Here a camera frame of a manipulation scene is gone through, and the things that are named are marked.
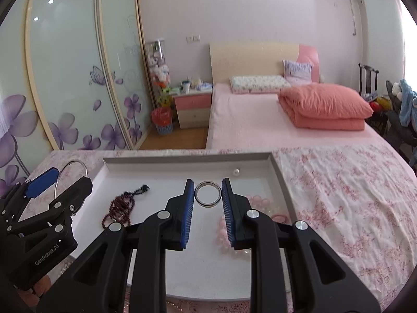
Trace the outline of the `person's left hand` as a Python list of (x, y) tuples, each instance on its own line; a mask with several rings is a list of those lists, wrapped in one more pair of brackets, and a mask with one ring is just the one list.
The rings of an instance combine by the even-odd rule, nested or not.
[(48, 275), (45, 275), (33, 285), (30, 290), (21, 290), (16, 286), (14, 286), (14, 290), (28, 307), (35, 309), (40, 302), (41, 297), (47, 293), (51, 287), (51, 279)]

